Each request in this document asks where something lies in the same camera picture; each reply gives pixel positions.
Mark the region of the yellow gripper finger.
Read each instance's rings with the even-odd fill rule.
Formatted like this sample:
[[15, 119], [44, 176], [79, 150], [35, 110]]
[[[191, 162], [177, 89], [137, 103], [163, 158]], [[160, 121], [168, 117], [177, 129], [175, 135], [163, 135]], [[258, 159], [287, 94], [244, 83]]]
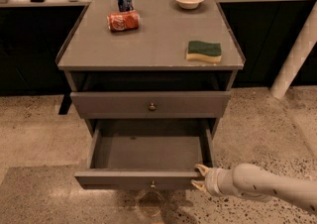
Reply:
[[205, 165], [202, 165], [202, 164], [197, 164], [197, 165], [195, 166], [195, 168], [198, 169], [199, 172], [200, 172], [203, 176], [205, 176], [205, 175], [210, 171], [210, 168], [209, 168], [209, 167], [207, 167], [207, 166], [205, 166]]
[[191, 184], [197, 188], [198, 190], [206, 193], [207, 192], [207, 189], [206, 189], [206, 186], [205, 186], [205, 183], [203, 181], [199, 181], [199, 180], [192, 180], [191, 181]]

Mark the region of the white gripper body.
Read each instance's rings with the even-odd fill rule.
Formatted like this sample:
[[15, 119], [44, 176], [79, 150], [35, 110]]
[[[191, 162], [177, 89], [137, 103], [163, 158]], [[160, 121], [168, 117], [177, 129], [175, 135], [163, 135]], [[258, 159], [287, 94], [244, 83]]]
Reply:
[[210, 168], [205, 174], [205, 187], [212, 196], [236, 196], [238, 188], [233, 183], [230, 169]]

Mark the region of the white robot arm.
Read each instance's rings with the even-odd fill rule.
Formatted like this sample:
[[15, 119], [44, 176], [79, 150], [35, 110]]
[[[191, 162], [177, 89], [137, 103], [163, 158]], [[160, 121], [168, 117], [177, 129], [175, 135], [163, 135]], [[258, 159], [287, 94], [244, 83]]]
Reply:
[[193, 179], [191, 184], [212, 196], [236, 196], [263, 202], [276, 197], [310, 214], [317, 214], [315, 180], [280, 176], [251, 164], [240, 164], [233, 169], [195, 167], [203, 179]]

